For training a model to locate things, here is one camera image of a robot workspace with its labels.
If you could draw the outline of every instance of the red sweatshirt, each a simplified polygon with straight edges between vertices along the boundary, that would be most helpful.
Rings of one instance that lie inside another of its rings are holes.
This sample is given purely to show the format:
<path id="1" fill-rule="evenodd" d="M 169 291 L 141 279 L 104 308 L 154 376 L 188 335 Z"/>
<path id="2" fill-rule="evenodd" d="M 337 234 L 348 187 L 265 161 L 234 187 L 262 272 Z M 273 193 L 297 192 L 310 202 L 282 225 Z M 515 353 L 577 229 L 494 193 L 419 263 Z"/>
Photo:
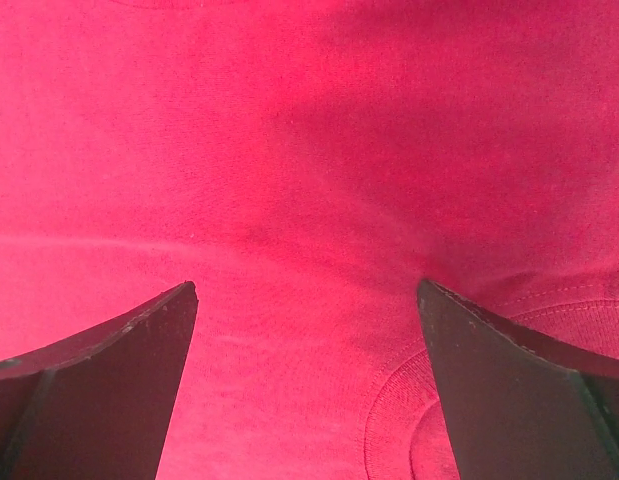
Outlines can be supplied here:
<path id="1" fill-rule="evenodd" d="M 619 357 L 619 0 L 0 2 L 0 359 L 194 280 L 160 480 L 456 478 L 423 276 Z"/>

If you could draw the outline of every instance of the stitched seam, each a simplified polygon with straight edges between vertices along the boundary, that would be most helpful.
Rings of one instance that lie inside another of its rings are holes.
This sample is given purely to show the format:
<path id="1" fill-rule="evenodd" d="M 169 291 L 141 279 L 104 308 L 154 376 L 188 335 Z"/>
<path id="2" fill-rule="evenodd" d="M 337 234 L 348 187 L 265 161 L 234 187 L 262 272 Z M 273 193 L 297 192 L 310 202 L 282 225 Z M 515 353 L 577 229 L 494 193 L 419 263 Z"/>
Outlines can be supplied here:
<path id="1" fill-rule="evenodd" d="M 410 342 L 409 344 L 405 345 L 402 349 L 400 349 L 398 351 L 398 353 L 396 353 L 394 356 L 392 356 L 389 360 L 387 360 L 381 367 L 380 367 L 380 371 L 373 377 L 373 380 L 371 382 L 371 386 L 369 387 L 369 389 L 367 390 L 367 393 L 365 394 L 365 403 L 367 403 L 367 401 L 371 398 L 372 392 L 378 387 L 377 383 L 379 382 L 380 378 L 383 375 L 386 375 L 385 370 L 387 369 L 387 367 L 389 365 L 391 365 L 394 361 L 396 361 L 396 359 L 400 358 L 402 355 L 404 355 L 405 352 L 407 352 L 408 350 L 410 350 L 411 348 L 413 348 L 415 345 L 417 345 L 418 343 L 420 343 L 421 340 L 420 339 L 416 339 L 412 342 Z M 364 464 L 365 464 L 365 473 L 367 475 L 367 479 L 371 480 L 371 476 L 369 473 L 369 450 L 367 448 L 367 433 L 368 433 L 368 427 L 369 427 L 369 418 L 371 417 L 372 413 L 373 413 L 373 409 L 376 406 L 376 403 L 378 401 L 378 397 L 382 394 L 382 391 L 384 390 L 385 386 L 391 381 L 391 378 L 395 375 L 395 373 L 397 371 L 399 371 L 403 365 L 407 362 L 409 362 L 412 358 L 422 354 L 422 352 L 425 350 L 425 348 L 423 347 L 422 349 L 420 349 L 417 353 L 415 353 L 414 355 L 411 355 L 408 359 L 406 359 L 404 362 L 402 362 L 400 365 L 398 365 L 389 375 L 389 377 L 387 378 L 387 380 L 380 385 L 380 388 L 378 389 L 378 393 L 376 394 L 373 402 L 371 402 L 371 405 L 369 407 L 369 409 L 367 410 L 366 414 L 363 413 L 363 411 L 361 411 L 360 414 L 360 424 L 363 425 L 362 419 L 363 419 L 363 415 L 365 417 L 364 419 L 364 428 L 362 430 L 362 454 L 363 454 L 363 459 L 364 459 Z"/>
<path id="2" fill-rule="evenodd" d="M 579 312 L 584 310 L 599 310 L 601 308 L 611 308 L 614 310 L 619 310 L 619 305 L 588 305 L 586 307 L 568 307 L 568 308 L 560 308 L 558 310 L 548 310 L 536 315 L 516 315 L 516 318 L 524 318 L 525 320 L 533 320 L 534 318 L 546 317 L 548 315 L 555 315 L 557 313 L 567 313 L 567 312 Z"/>
<path id="3" fill-rule="evenodd" d="M 532 298 L 538 298 L 538 297 L 544 297 L 546 295 L 551 295 L 552 293 L 569 292 L 569 291 L 572 291 L 572 290 L 582 290 L 584 288 L 593 288 L 593 287 L 596 287 L 596 286 L 597 285 L 578 285 L 578 286 L 575 286 L 575 287 L 565 287 L 565 288 L 558 288 L 558 289 L 555 289 L 555 290 L 547 290 L 547 291 L 544 291 L 544 292 L 534 293 L 534 294 L 531 294 L 531 295 L 525 295 L 524 297 L 520 297 L 520 298 L 518 298 L 516 300 L 511 300 L 511 301 L 504 302 L 504 303 L 498 303 L 495 306 L 496 307 L 505 307 L 507 305 L 513 305 L 515 303 L 524 302 L 525 300 L 529 300 L 529 299 L 532 299 Z"/>

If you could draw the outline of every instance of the red fabric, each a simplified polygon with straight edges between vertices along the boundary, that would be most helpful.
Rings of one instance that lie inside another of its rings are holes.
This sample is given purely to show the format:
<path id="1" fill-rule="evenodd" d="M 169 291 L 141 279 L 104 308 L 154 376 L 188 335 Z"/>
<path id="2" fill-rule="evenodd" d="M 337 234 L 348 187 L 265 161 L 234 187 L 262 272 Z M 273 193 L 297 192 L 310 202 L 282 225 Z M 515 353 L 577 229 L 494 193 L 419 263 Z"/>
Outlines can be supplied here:
<path id="1" fill-rule="evenodd" d="M 0 359 L 197 283 L 159 479 L 457 478 L 424 275 L 619 357 L 619 0 L 0 2 Z"/>

